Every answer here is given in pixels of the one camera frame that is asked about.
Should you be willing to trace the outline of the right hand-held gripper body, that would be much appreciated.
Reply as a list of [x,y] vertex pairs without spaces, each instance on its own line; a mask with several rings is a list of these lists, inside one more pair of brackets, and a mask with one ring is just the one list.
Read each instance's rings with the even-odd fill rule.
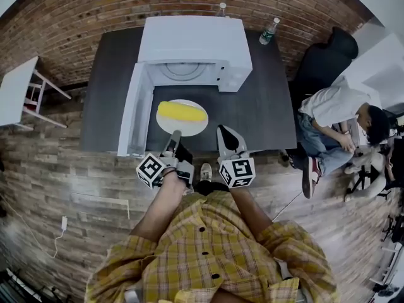
[[247,151],[220,162],[219,174],[228,188],[249,186],[255,179],[254,159]]

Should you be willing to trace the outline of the person's left forearm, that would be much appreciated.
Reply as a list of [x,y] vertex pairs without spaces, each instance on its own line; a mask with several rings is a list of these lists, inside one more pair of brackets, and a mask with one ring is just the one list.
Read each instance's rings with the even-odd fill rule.
[[167,230],[177,207],[182,201],[185,190],[186,184],[178,178],[176,172],[174,170],[166,170],[162,186],[144,217],[132,229],[130,235],[158,242]]

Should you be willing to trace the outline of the white metal rack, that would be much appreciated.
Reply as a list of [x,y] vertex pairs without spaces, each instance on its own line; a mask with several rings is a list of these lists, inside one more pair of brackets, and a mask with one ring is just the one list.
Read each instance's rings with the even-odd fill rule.
[[380,249],[381,260],[376,273],[370,277],[372,291],[401,290],[404,287],[404,246],[399,243],[389,243]]

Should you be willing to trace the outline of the yellow corn cob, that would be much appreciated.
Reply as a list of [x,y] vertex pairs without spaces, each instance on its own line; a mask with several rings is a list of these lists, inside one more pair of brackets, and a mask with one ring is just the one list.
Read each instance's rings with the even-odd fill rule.
[[178,121],[203,122],[208,118],[203,109],[177,102],[161,102],[157,113],[162,117]]

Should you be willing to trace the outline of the white desk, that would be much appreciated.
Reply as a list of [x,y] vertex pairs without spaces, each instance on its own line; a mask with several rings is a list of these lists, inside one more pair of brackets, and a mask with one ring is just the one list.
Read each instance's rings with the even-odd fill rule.
[[404,104],[404,44],[393,33],[356,58],[342,75],[384,109]]

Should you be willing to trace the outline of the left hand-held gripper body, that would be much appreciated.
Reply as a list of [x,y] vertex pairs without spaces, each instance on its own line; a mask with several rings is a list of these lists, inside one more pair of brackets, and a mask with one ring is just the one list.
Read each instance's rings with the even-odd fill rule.
[[136,168],[139,179],[150,189],[160,188],[163,184],[164,172],[174,170],[179,179],[189,187],[193,182],[194,166],[192,155],[181,145],[174,156],[156,157],[148,153]]

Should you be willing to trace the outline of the white microwave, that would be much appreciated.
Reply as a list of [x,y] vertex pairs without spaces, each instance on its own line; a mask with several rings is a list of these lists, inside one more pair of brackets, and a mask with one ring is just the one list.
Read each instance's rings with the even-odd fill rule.
[[205,146],[214,146],[212,125],[224,97],[240,90],[253,70],[241,20],[216,16],[159,16],[146,19],[138,60],[131,79],[117,154],[142,157],[159,149],[166,134],[157,123],[161,101],[196,102],[208,114],[199,133]]

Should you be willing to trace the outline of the white side table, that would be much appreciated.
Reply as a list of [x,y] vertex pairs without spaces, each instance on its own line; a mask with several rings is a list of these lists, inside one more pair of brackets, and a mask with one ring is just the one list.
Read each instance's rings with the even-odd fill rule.
[[0,126],[19,123],[25,96],[39,57],[5,74],[0,86]]

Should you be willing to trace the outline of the dark table with white legs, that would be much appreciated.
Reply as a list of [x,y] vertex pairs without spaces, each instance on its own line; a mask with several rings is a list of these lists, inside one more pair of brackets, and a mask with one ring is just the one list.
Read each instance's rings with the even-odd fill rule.
[[[102,35],[88,84],[80,148],[89,152],[116,152],[122,115],[143,29],[129,28]],[[205,130],[185,137],[192,152],[217,149],[218,125],[244,137],[249,151],[295,148],[296,132],[290,92],[280,51],[275,41],[259,43],[259,33],[246,31],[252,72],[236,93],[221,93],[215,86],[159,86],[152,110],[163,101],[185,99],[208,113]]]

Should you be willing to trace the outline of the black office chair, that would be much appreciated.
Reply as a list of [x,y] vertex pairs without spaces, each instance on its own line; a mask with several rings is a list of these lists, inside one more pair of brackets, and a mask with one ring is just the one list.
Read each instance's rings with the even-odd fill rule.
[[348,32],[333,27],[326,43],[312,44],[304,53],[288,87],[296,111],[303,100],[328,88],[359,55],[357,41]]

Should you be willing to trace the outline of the person's white shoe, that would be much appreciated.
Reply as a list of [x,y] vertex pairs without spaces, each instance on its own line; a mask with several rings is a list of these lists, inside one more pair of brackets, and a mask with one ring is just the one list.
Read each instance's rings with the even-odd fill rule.
[[200,170],[200,181],[211,182],[213,176],[212,167],[209,163],[204,163]]

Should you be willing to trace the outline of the green label water bottle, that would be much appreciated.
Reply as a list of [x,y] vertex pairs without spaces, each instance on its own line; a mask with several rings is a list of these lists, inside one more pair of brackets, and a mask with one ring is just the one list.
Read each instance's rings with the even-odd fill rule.
[[272,21],[272,23],[270,23],[262,32],[260,38],[259,38],[259,43],[262,45],[267,45],[270,43],[271,39],[274,37],[276,30],[277,30],[277,26],[280,22],[280,19],[278,17],[275,17]]

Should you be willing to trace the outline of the black tripod stand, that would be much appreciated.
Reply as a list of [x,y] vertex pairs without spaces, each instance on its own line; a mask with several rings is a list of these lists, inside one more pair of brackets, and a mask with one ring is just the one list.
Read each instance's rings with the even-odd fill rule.
[[362,165],[358,171],[358,179],[352,187],[347,189],[347,194],[352,194],[355,191],[365,190],[366,185],[370,185],[374,181],[374,173],[375,170],[373,166],[370,166],[370,168],[367,169],[365,165]]

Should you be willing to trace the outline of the yellow plaid shirt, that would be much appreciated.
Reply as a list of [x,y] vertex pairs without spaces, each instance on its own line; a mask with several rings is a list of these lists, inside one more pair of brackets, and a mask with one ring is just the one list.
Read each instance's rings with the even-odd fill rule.
[[90,277],[85,303],[210,303],[225,290],[252,303],[340,303],[323,250],[295,222],[253,235],[231,195],[183,197],[161,238],[130,235]]

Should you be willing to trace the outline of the person's right forearm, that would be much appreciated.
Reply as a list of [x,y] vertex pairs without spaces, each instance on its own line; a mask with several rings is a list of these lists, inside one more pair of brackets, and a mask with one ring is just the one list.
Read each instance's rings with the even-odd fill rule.
[[260,233],[268,228],[272,221],[258,205],[247,187],[229,189],[238,210],[249,227],[253,236],[257,239]]

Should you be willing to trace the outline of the white round plate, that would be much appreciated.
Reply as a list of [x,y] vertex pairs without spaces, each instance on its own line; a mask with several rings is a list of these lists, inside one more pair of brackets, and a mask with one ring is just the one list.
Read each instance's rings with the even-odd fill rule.
[[[177,102],[177,103],[192,105],[194,107],[204,110],[204,108],[202,108],[202,106],[200,106],[196,102],[193,102],[190,100],[175,99],[175,100],[166,101],[166,102]],[[178,121],[175,119],[162,117],[158,113],[156,113],[156,120],[157,120],[158,125],[165,132],[171,134],[175,130],[180,130],[183,137],[195,136],[195,135],[201,133],[208,125],[208,118],[203,122]]]

